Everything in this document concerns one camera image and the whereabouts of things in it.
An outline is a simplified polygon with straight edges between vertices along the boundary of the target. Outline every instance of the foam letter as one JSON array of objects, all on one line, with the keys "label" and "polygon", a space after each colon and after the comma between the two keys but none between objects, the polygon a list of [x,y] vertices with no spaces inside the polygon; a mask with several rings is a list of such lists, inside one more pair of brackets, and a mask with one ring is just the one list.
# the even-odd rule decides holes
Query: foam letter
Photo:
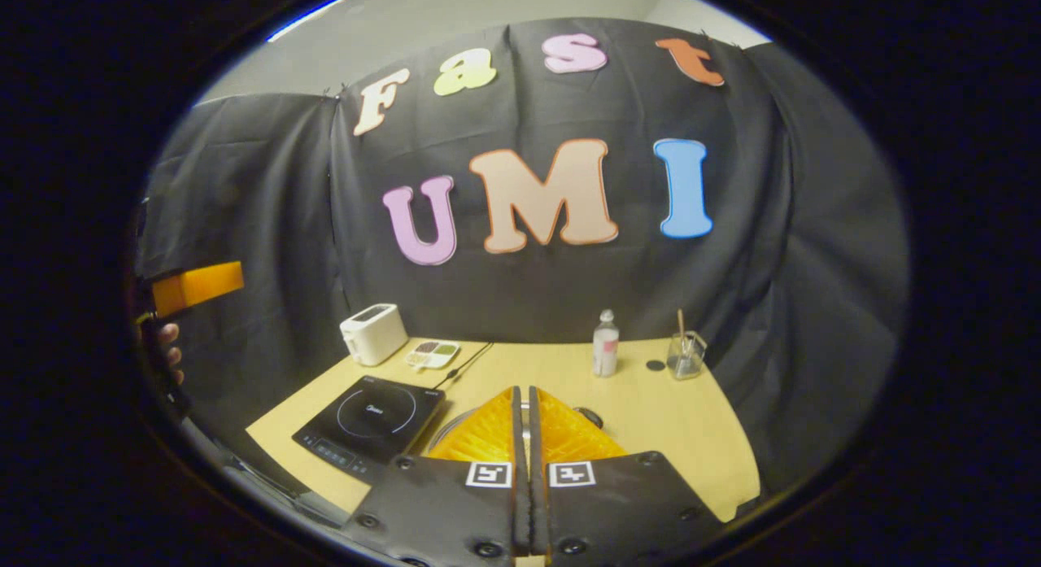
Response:
[{"label": "foam letter", "polygon": [[596,46],[596,38],[589,34],[560,34],[542,43],[542,52],[549,54],[545,68],[554,73],[595,71],[607,65],[607,55]]},{"label": "foam letter", "polygon": [[683,71],[683,74],[700,82],[700,84],[713,86],[723,84],[722,75],[707,70],[705,63],[702,62],[703,58],[705,60],[712,60],[709,53],[690,46],[683,38],[665,38],[656,42],[655,45],[668,49],[668,52],[672,55],[672,60],[676,60],[676,65]]},{"label": "foam letter", "polygon": [[398,95],[398,85],[404,84],[407,80],[408,69],[402,69],[361,89],[361,115],[358,118],[358,125],[354,126],[354,136],[361,136],[362,133],[382,125],[383,113],[380,113],[380,105],[383,105],[384,110],[389,110],[393,105],[395,96]]},{"label": "foam letter", "polygon": [[668,174],[668,217],[661,233],[669,237],[699,237],[712,230],[705,214],[702,188],[702,159],[705,145],[695,139],[667,137],[654,144],[655,156],[665,160]]},{"label": "foam letter", "polygon": [[560,238],[568,244],[599,244],[618,236],[607,214],[601,160],[607,154],[602,139],[569,139],[557,148],[550,175],[539,181],[516,152],[491,151],[474,156],[469,170],[484,181],[491,234],[484,250],[517,252],[528,237],[516,230],[513,211],[524,220],[540,244],[549,244],[562,207],[567,225]]},{"label": "foam letter", "polygon": [[452,218],[452,203],[449,201],[449,191],[454,184],[452,177],[435,177],[420,185],[420,191],[430,198],[430,204],[434,207],[437,240],[432,244],[420,240],[415,233],[410,207],[412,187],[400,186],[383,195],[383,204],[390,210],[390,223],[393,225],[393,236],[398,238],[398,248],[401,248],[405,258],[421,266],[446,263],[455,253],[455,222]]},{"label": "foam letter", "polygon": [[452,56],[441,63],[441,77],[434,81],[434,93],[446,96],[489,84],[496,78],[491,68],[491,51],[472,48]]}]

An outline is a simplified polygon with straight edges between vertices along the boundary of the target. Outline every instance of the white toaster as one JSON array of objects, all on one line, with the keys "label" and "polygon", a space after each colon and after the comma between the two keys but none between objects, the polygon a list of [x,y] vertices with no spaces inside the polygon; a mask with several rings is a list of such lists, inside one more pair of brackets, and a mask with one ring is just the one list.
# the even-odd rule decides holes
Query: white toaster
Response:
[{"label": "white toaster", "polygon": [[408,336],[397,304],[375,304],[339,324],[351,357],[362,366],[377,366],[405,345]]}]

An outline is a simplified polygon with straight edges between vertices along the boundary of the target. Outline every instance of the blue letter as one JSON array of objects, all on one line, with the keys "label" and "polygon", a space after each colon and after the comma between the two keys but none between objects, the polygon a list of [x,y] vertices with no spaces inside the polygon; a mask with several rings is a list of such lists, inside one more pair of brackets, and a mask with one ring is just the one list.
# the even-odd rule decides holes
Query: blue letter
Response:
[{"label": "blue letter", "polygon": [[665,160],[668,175],[668,217],[661,233],[669,237],[699,237],[712,230],[705,214],[702,159],[705,145],[695,139],[666,137],[654,144],[655,156]]}]

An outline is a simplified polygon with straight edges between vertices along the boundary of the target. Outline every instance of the power cord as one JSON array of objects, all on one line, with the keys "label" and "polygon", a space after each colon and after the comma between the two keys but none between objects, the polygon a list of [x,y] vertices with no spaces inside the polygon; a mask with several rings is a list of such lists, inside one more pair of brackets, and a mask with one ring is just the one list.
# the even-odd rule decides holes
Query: power cord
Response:
[{"label": "power cord", "polygon": [[487,353],[488,349],[491,349],[491,345],[494,344],[496,344],[494,341],[488,341],[488,343],[484,344],[481,349],[479,349],[476,353],[474,353],[473,356],[469,356],[468,360],[465,360],[465,362],[459,364],[458,367],[454,367],[452,370],[450,370],[449,373],[446,375],[445,379],[442,379],[441,382],[438,382],[437,386],[435,386],[431,390],[437,390],[438,386],[441,386],[447,381],[450,381],[450,379],[456,378],[457,375],[459,375],[459,371],[462,370],[466,366],[466,364],[473,362],[473,360],[476,360],[477,357],[484,355],[484,353]]}]

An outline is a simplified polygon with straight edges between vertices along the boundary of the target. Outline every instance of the color palette tray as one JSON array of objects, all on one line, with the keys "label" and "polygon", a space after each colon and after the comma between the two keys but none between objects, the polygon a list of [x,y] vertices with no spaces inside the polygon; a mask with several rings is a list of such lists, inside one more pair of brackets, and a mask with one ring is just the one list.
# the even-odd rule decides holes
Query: color palette tray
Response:
[{"label": "color palette tray", "polygon": [[405,363],[412,367],[445,367],[459,353],[454,341],[424,341],[405,356]]}]

